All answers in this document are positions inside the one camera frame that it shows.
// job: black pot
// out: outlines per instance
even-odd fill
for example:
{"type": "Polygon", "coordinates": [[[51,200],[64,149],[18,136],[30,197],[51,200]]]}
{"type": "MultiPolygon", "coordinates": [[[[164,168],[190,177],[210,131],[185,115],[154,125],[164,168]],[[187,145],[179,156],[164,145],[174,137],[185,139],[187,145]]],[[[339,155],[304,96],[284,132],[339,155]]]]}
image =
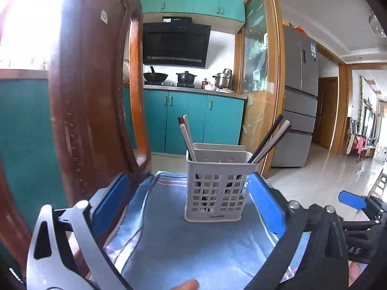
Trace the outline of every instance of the black pot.
{"type": "Polygon", "coordinates": [[[177,82],[185,84],[193,84],[196,77],[196,75],[190,74],[188,71],[185,71],[184,73],[176,73],[176,75],[177,82]]]}
{"type": "Polygon", "coordinates": [[[152,73],[144,73],[144,78],[151,83],[162,83],[168,77],[168,74],[155,73],[153,66],[150,67],[152,73]]]}

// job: white plastic utensil holder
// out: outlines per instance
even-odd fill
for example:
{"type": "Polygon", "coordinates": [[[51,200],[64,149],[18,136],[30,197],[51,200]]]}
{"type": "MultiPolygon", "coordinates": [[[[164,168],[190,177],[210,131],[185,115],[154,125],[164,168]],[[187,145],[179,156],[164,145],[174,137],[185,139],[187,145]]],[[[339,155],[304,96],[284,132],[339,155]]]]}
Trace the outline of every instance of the white plastic utensil holder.
{"type": "Polygon", "coordinates": [[[247,163],[251,153],[243,146],[193,144],[197,162],[187,161],[187,202],[189,222],[238,221],[248,197],[247,175],[258,164],[247,163]]]}

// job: chopstick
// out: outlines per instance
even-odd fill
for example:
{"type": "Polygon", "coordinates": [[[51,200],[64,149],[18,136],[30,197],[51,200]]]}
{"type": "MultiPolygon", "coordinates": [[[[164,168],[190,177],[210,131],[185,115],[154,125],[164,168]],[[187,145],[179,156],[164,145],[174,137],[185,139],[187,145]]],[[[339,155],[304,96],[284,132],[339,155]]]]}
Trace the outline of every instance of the chopstick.
{"type": "Polygon", "coordinates": [[[279,124],[281,123],[282,119],[284,118],[284,116],[282,114],[280,114],[278,116],[278,118],[275,120],[273,126],[270,128],[270,130],[268,131],[268,133],[266,134],[266,136],[264,137],[264,139],[262,140],[262,142],[259,144],[257,150],[254,152],[254,154],[250,157],[250,159],[247,161],[247,163],[252,163],[255,158],[258,156],[258,154],[262,151],[263,147],[266,145],[266,143],[268,142],[268,140],[270,139],[270,136],[272,136],[272,134],[274,133],[275,129],[277,128],[277,126],[279,126],[279,124]]]}
{"type": "Polygon", "coordinates": [[[183,119],[184,119],[184,124],[185,124],[185,127],[186,127],[186,129],[187,129],[187,132],[188,132],[188,136],[189,136],[189,138],[190,138],[190,140],[191,140],[191,144],[193,144],[193,139],[192,139],[192,135],[191,135],[191,129],[190,129],[190,125],[189,125],[189,123],[188,123],[188,116],[185,114],[185,115],[183,115],[183,119]]]}
{"type": "Polygon", "coordinates": [[[285,136],[285,134],[290,130],[291,124],[288,120],[285,120],[278,132],[274,134],[273,138],[266,144],[266,146],[262,149],[262,151],[257,155],[257,157],[253,160],[253,164],[258,163],[263,157],[267,155],[269,151],[285,136]]]}
{"type": "Polygon", "coordinates": [[[188,131],[187,131],[187,127],[186,127],[185,122],[184,122],[184,118],[178,117],[177,120],[179,121],[181,134],[183,135],[185,146],[187,147],[187,150],[188,150],[189,159],[192,160],[193,162],[197,162],[196,157],[195,157],[194,146],[192,144],[192,140],[190,139],[190,137],[188,135],[188,131]]]}

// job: metal screw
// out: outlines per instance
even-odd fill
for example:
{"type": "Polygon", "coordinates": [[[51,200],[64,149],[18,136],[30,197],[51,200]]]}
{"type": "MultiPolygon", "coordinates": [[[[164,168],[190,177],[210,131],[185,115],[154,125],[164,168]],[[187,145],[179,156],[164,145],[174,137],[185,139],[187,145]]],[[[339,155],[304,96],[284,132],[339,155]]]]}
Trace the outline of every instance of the metal screw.
{"type": "Polygon", "coordinates": [[[78,209],[84,209],[88,206],[88,204],[89,204],[89,202],[87,200],[83,199],[82,201],[79,201],[76,206],[78,209]]]}
{"type": "Polygon", "coordinates": [[[299,202],[297,202],[297,201],[290,201],[289,202],[289,207],[291,209],[298,209],[299,208],[299,202]]]}
{"type": "Polygon", "coordinates": [[[334,208],[333,206],[331,206],[331,205],[325,206],[325,210],[326,210],[328,213],[330,213],[330,214],[333,214],[333,213],[336,211],[335,208],[334,208]]]}

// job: pink bowl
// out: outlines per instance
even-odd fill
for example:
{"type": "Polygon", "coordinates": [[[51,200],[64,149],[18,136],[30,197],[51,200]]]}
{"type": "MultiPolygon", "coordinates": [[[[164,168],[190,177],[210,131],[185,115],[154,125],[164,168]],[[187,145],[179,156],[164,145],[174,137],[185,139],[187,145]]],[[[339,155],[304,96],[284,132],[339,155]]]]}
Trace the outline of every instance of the pink bowl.
{"type": "Polygon", "coordinates": [[[208,84],[208,85],[205,85],[205,86],[204,86],[204,89],[205,89],[205,90],[211,90],[211,91],[213,91],[213,92],[216,91],[216,88],[217,88],[217,87],[216,87],[215,85],[211,85],[211,84],[208,84]]]}

